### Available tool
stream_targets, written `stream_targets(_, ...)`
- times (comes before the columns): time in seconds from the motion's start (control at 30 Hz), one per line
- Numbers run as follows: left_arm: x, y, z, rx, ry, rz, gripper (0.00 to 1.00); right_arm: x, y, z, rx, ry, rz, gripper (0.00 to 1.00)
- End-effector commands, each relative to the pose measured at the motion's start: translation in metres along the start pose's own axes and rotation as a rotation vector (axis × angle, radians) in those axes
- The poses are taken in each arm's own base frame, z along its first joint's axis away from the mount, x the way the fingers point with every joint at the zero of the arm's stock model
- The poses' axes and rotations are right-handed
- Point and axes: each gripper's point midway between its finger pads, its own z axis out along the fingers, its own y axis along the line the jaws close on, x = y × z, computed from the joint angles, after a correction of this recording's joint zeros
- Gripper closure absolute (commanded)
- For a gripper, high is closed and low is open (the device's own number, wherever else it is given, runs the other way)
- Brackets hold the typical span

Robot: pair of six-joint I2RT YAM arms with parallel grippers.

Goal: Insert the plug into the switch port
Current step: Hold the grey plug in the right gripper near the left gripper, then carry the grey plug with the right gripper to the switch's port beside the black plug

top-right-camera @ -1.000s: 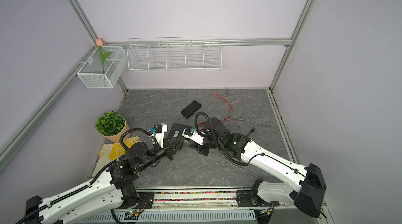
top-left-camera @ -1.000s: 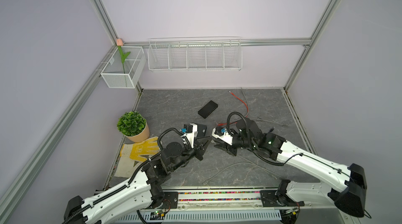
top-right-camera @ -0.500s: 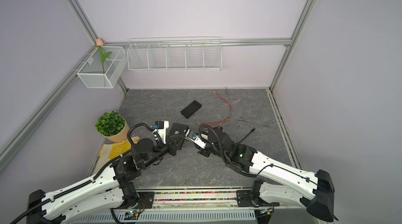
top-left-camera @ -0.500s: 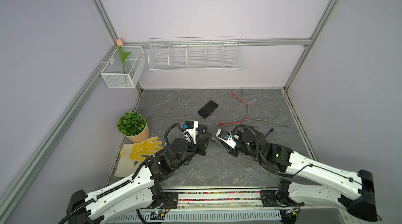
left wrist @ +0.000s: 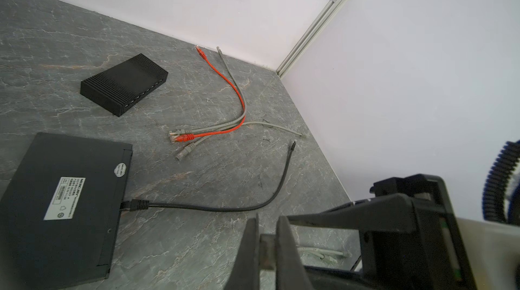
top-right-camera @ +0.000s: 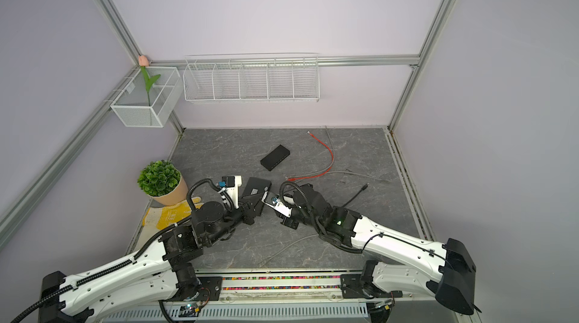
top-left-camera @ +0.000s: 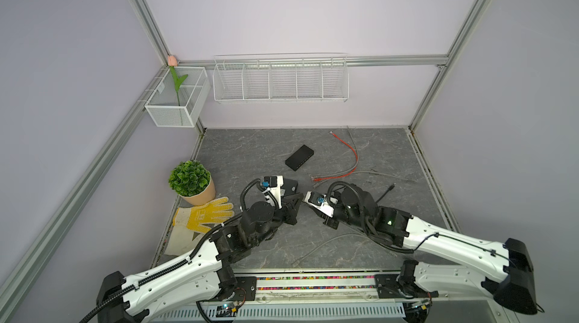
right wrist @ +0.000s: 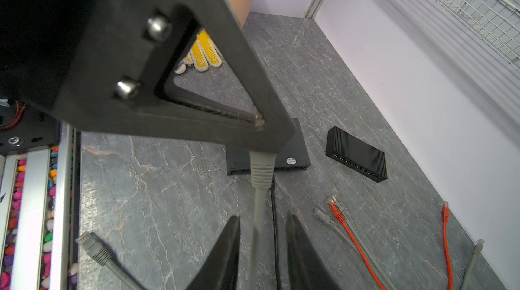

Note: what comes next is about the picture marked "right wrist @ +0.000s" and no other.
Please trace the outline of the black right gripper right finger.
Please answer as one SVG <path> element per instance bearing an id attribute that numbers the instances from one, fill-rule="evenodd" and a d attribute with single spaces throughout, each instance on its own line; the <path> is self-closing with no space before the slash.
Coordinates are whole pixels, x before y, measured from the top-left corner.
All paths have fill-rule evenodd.
<path id="1" fill-rule="evenodd" d="M 287 214 L 286 238 L 290 289 L 340 289 L 292 213 Z"/>

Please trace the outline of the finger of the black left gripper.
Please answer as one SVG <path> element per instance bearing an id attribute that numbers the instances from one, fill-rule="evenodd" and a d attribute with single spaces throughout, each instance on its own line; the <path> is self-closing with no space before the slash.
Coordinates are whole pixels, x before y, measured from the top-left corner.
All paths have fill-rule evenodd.
<path id="1" fill-rule="evenodd" d="M 295 127 L 227 0 L 69 0 L 49 112 L 92 132 L 276 153 Z M 207 31 L 253 103 L 240 110 L 176 84 Z"/>

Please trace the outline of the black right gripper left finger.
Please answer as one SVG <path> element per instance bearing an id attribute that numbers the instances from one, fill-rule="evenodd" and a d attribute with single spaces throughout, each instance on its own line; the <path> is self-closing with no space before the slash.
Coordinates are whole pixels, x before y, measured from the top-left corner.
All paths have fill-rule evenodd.
<path id="1" fill-rule="evenodd" d="M 237 286 L 241 220 L 232 216 L 187 290 L 234 290 Z"/>

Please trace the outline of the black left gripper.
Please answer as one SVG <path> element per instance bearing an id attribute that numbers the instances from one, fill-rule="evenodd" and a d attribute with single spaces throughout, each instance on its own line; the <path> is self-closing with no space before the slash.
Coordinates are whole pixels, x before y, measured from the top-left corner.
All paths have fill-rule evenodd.
<path id="1" fill-rule="evenodd" d="M 118 1 L 1 0 L 1 94 L 43 111 L 137 111 L 100 77 L 114 75 L 123 49 L 74 66 L 115 41 L 108 14 Z"/>

